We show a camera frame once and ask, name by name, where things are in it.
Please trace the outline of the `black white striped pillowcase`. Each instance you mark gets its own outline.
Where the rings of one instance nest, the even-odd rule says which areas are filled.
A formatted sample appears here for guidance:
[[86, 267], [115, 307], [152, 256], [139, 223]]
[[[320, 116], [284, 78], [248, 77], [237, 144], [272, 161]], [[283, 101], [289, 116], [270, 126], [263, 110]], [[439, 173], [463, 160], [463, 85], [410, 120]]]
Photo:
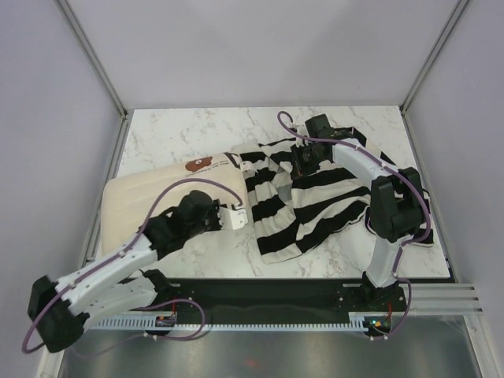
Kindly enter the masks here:
[[[294, 139], [281, 139], [233, 149], [251, 166], [245, 184], [259, 253], [266, 264], [297, 258], [359, 221], [376, 235], [369, 220], [369, 189], [330, 161], [322, 162], [312, 175], [292, 179], [294, 145]], [[419, 239], [425, 230], [421, 225], [413, 243], [433, 245], [432, 229]]]

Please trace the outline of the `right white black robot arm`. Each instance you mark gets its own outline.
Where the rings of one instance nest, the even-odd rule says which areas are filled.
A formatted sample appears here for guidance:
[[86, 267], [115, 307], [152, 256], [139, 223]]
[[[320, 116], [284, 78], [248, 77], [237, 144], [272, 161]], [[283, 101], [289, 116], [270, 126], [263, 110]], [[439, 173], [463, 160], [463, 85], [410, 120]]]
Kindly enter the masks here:
[[324, 161], [347, 170], [370, 191], [369, 220], [376, 233], [372, 260], [365, 271], [365, 285], [359, 291], [361, 304], [379, 309], [388, 300], [385, 287], [398, 281], [397, 270], [403, 248], [414, 241], [421, 225], [426, 226], [420, 240], [431, 230], [431, 217], [424, 199], [418, 171], [399, 169], [366, 149], [347, 130], [331, 127], [321, 114], [305, 122], [307, 136], [296, 131], [298, 142], [291, 148], [291, 178], [314, 174]]

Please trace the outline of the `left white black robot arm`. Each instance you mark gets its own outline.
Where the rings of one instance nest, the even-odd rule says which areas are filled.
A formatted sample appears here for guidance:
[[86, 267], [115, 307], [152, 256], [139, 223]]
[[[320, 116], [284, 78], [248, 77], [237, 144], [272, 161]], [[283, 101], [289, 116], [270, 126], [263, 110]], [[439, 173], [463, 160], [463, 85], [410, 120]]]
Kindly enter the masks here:
[[132, 273], [181, 250], [196, 236], [220, 231], [221, 202], [203, 191], [191, 191], [180, 203], [158, 215], [150, 213], [139, 229], [111, 255], [52, 280], [44, 275], [31, 286], [28, 317], [31, 326], [22, 342], [25, 354], [46, 348], [57, 353], [71, 347], [105, 317], [130, 309], [157, 311], [171, 305], [165, 276], [150, 270]]

